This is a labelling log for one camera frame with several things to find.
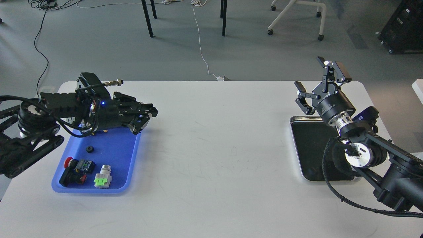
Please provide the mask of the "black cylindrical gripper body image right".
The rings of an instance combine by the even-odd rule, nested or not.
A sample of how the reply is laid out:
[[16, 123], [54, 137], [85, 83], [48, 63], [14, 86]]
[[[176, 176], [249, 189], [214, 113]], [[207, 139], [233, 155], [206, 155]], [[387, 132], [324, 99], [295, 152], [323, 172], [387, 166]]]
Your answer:
[[329, 125], [329, 121], [335, 116], [346, 112], [352, 116], [356, 109], [340, 89], [329, 89], [329, 92], [323, 93], [322, 89], [315, 88], [312, 93], [319, 95], [320, 98], [312, 99], [312, 106], [316, 109], [323, 122]]

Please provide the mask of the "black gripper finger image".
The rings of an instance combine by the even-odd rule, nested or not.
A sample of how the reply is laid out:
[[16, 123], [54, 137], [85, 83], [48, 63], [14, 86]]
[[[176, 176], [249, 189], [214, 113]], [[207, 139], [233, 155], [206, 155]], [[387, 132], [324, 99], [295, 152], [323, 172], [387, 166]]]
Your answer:
[[316, 60], [324, 68], [322, 82], [316, 87], [317, 93], [322, 95], [327, 93], [337, 94], [343, 84], [352, 81], [352, 77], [343, 63], [325, 60], [322, 56], [316, 57]]
[[136, 101], [135, 97], [120, 92], [113, 92], [113, 101], [117, 103], [118, 110], [123, 115], [151, 114], [151, 117], [156, 117], [158, 114], [152, 103]]
[[152, 114], [142, 114], [127, 124], [132, 134], [138, 135], [148, 124]]
[[295, 81], [294, 85], [297, 87], [297, 90], [298, 90], [297, 91], [298, 98], [295, 100], [296, 103], [306, 115], [313, 115], [316, 109], [308, 105], [306, 98], [319, 99], [319, 95], [307, 93], [305, 87], [299, 81]]

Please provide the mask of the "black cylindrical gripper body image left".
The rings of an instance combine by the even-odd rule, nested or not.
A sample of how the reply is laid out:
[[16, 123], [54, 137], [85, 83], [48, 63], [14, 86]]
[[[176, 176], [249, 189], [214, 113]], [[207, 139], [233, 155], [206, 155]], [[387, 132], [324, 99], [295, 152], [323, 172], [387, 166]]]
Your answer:
[[95, 112], [94, 131], [104, 131], [111, 128], [127, 126], [131, 116], [125, 111], [130, 110], [128, 101], [116, 99], [97, 99]]

